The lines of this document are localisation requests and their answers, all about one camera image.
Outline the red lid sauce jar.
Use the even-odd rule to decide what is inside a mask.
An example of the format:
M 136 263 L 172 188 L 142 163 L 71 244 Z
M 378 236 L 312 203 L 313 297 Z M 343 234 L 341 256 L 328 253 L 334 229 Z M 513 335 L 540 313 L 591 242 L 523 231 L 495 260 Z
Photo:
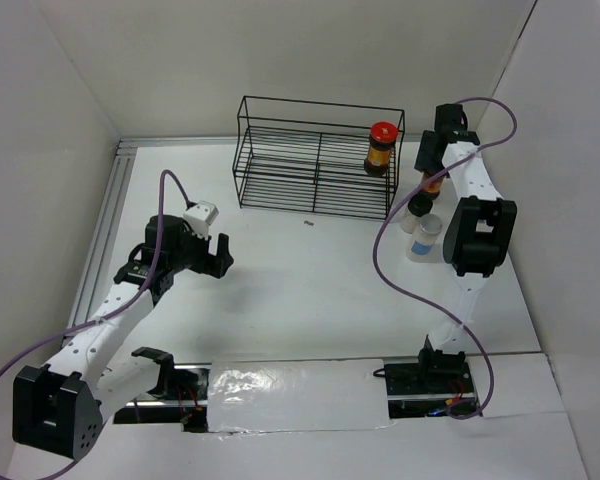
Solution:
M 442 185 L 445 180 L 444 176 L 432 180 L 432 177 L 434 177 L 435 175 L 436 172 L 423 171 L 420 181 L 420 184 L 422 185 L 422 194 L 425 195 L 427 198 L 431 199 L 432 201 L 436 201 L 440 196 Z
M 371 126 L 364 160 L 364 169 L 369 175 L 381 177 L 387 173 L 398 133 L 398 128 L 390 122 L 377 122 Z

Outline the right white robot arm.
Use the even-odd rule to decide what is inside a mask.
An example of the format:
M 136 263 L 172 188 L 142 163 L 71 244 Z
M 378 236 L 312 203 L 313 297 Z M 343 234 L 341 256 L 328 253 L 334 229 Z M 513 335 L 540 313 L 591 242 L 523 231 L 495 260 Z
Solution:
M 416 379 L 428 392 L 440 391 L 463 375 L 470 343 L 465 327 L 472 321 L 480 290 L 507 254 L 517 206 L 494 187 L 460 104 L 436 107 L 434 127 L 423 133 L 415 168 L 428 180 L 443 167 L 467 158 L 446 174 L 458 203 L 442 242 L 442 257 L 456 285 L 447 309 L 455 318 L 432 331 L 419 353 Z

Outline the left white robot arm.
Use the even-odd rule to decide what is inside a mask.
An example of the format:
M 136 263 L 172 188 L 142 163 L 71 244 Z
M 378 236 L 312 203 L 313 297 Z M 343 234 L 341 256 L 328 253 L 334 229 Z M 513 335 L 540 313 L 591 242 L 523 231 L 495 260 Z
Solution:
M 173 286 L 176 274 L 221 278 L 232 266 L 226 234 L 219 234 L 216 251 L 209 251 L 209 228 L 217 215 L 215 205 L 200 202 L 182 216 L 150 218 L 143 242 L 131 250 L 92 318 L 42 366 L 25 366 L 16 375 L 16 443 L 80 460 L 106 421 L 133 398 L 173 394 L 178 376 L 172 354 L 139 347 L 120 363 L 113 358 Z

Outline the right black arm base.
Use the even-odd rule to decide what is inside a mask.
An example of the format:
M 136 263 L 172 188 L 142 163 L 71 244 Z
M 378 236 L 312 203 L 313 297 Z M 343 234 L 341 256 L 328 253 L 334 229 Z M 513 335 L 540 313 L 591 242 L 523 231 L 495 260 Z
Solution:
M 390 419 L 475 413 L 479 406 L 464 352 L 449 354 L 425 345 L 416 360 L 384 363 L 372 372 L 385 383 Z

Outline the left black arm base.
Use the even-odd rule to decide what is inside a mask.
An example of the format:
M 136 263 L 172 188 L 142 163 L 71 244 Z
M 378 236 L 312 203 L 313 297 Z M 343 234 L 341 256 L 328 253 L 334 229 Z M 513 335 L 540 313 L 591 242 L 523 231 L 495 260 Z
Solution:
M 178 365 L 172 354 L 149 347 L 136 349 L 131 357 L 160 367 L 157 384 L 116 412 L 114 424 L 179 424 L 184 432 L 208 432 L 209 365 Z

